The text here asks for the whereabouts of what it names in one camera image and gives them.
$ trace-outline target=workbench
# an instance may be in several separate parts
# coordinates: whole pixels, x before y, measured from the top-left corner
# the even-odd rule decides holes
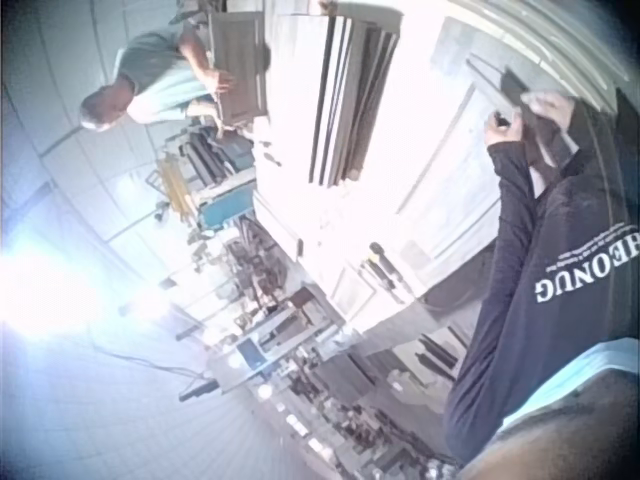
[[[367,20],[376,20],[379,12],[384,21],[391,9],[402,14],[400,41],[357,182],[317,189],[299,181],[294,167],[266,161],[273,154],[269,121],[256,119],[258,192],[272,221],[277,219],[277,227],[289,236],[282,241],[304,244],[293,259],[355,330],[367,331],[415,304],[408,293],[400,291],[404,303],[398,303],[373,279],[360,281],[352,274],[372,241],[384,246],[413,293],[421,296],[497,234],[497,178],[482,143],[492,105],[473,89],[465,70],[470,53],[497,68],[512,68],[530,89],[556,89],[612,108],[613,82],[625,74],[614,79],[611,72],[618,66],[600,53],[584,53],[589,50],[575,39],[570,48],[583,54],[569,58],[561,44],[549,39],[551,32],[565,38],[566,30],[545,20],[534,3],[483,2],[482,8],[474,0],[376,2],[367,8],[338,4],[338,14]],[[269,1],[265,5],[269,43],[275,7]],[[532,22],[547,37],[532,38]],[[600,83],[591,80],[594,69],[603,72]],[[415,312],[420,317],[421,310]],[[428,314],[419,321],[423,333],[440,328]]]

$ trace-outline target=person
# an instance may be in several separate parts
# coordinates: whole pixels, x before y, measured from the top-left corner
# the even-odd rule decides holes
[[[138,123],[212,116],[215,95],[233,87],[227,72],[211,68],[189,23],[143,33],[118,52],[114,81],[86,97],[80,123],[98,132],[125,113]]]
[[[522,114],[487,122],[499,231],[447,443],[461,479],[640,478],[637,114],[627,150],[620,108],[613,119],[554,92],[522,101],[579,149],[536,200]]]

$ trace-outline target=white wall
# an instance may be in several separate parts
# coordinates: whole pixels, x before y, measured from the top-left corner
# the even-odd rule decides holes
[[[110,73],[117,48],[165,24],[174,0],[13,3],[3,6],[4,253],[30,245],[64,259],[87,276],[103,306],[90,331],[29,339],[2,325],[0,458],[7,477],[313,478],[252,414],[256,404],[244,390],[181,404],[188,378],[91,346],[93,339],[158,364],[204,367],[201,347],[174,340],[183,323],[144,324],[116,312],[132,292],[188,258],[177,222],[137,223],[157,200],[143,182],[154,151],[181,125],[74,130],[79,103]],[[44,328],[49,305],[39,295],[32,300],[44,312]],[[77,308],[85,306],[79,296]]]

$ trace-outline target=hand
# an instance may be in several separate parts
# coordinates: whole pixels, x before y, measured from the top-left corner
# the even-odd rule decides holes
[[[553,120],[563,130],[569,129],[576,103],[557,92],[527,92],[520,97],[536,115]]]
[[[519,142],[522,140],[522,114],[516,112],[508,127],[499,127],[497,112],[491,114],[484,130],[484,143],[487,147],[503,142]]]
[[[228,72],[211,68],[205,70],[201,78],[202,83],[211,95],[228,92],[233,88],[234,78]]]

